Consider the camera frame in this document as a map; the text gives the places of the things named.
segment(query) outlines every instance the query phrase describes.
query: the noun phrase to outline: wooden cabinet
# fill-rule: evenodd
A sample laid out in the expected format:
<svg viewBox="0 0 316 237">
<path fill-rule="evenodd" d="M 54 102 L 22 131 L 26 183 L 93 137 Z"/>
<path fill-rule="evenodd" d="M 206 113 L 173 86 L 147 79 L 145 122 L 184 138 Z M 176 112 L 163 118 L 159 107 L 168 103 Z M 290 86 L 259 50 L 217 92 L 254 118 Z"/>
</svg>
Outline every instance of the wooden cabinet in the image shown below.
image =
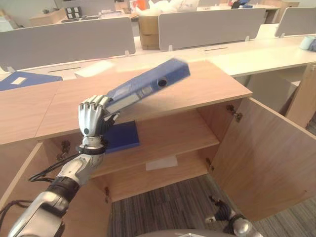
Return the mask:
<svg viewBox="0 0 316 237">
<path fill-rule="evenodd" d="M 190 78 L 124 111 L 120 121 L 136 120 L 140 146 L 105 155 L 70 204 L 64 236 L 104 236 L 112 201 L 207 172 L 252 221 L 316 194 L 315 136 L 249 98 L 247 88 L 214 65 L 191 63 L 190 70 Z M 27 178 L 55 162 L 61 141 L 69 140 L 72 146 L 81 141 L 78 102 L 137 74 L 116 74 L 117 81 L 62 82 L 37 129 L 40 135 L 33 138 L 41 141 L 26 157 L 0 207 L 13 199 L 36 197 L 47 184 Z M 79 96 L 73 93 L 76 86 L 87 91 Z M 177 166 L 146 171 L 147 162 L 169 156 L 177 157 Z M 7 214 L 2 235 L 22 212 L 17 207 Z"/>
</svg>

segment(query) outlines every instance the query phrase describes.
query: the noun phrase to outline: blue book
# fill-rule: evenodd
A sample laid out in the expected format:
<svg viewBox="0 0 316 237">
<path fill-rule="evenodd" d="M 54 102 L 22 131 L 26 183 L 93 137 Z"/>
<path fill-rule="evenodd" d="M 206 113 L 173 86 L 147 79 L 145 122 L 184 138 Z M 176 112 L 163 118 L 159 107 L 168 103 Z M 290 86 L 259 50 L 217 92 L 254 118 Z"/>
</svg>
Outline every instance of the blue book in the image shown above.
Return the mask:
<svg viewBox="0 0 316 237">
<path fill-rule="evenodd" d="M 0 81 L 0 90 L 16 89 L 59 80 L 63 80 L 63 78 L 35 73 L 14 72 Z"/>
<path fill-rule="evenodd" d="M 110 127 L 103 134 L 103 140 L 108 143 L 106 154 L 140 145 L 135 121 L 120 123 Z"/>
<path fill-rule="evenodd" d="M 109 91 L 106 96 L 112 98 L 112 102 L 105 108 L 106 115 L 114 114 L 189 75 L 187 63 L 170 59 Z"/>
</svg>

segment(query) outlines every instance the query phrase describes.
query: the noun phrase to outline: robot wrist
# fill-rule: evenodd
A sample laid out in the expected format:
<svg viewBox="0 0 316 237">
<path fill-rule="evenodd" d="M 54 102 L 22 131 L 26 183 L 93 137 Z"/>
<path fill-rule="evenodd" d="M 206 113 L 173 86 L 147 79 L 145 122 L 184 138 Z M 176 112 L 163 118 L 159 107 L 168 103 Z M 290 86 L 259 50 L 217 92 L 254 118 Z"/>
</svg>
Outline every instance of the robot wrist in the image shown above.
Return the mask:
<svg viewBox="0 0 316 237">
<path fill-rule="evenodd" d="M 101 136 L 86 137 L 82 139 L 82 144 L 76 147 L 80 153 L 87 155 L 100 155 L 106 150 L 106 143 L 102 141 Z"/>
</svg>

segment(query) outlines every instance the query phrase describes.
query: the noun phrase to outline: white paper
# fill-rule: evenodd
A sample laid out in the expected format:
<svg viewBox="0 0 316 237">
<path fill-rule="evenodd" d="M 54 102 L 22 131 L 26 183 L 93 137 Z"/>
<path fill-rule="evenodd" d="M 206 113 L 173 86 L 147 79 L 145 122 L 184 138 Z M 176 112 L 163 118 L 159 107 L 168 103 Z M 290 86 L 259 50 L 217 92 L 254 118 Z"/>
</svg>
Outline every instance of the white paper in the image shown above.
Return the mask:
<svg viewBox="0 0 316 237">
<path fill-rule="evenodd" d="M 24 82 L 26 80 L 26 78 L 17 78 L 15 79 L 13 82 L 11 82 L 12 85 L 19 85 L 22 82 Z"/>
<path fill-rule="evenodd" d="M 178 160 L 176 156 L 171 156 L 146 163 L 146 170 L 149 171 L 174 166 L 178 166 Z"/>
</svg>

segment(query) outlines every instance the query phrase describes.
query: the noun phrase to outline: wall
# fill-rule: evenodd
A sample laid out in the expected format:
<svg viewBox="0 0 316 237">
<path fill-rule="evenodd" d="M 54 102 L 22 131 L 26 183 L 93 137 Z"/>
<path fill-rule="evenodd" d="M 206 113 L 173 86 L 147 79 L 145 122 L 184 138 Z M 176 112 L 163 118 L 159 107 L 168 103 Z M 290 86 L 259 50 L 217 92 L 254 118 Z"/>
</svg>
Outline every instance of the wall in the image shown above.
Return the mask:
<svg viewBox="0 0 316 237">
<path fill-rule="evenodd" d="M 54 0 L 0 0 L 0 8 L 6 11 L 18 25 L 31 26 L 29 18 L 45 8 L 56 7 Z"/>
</svg>

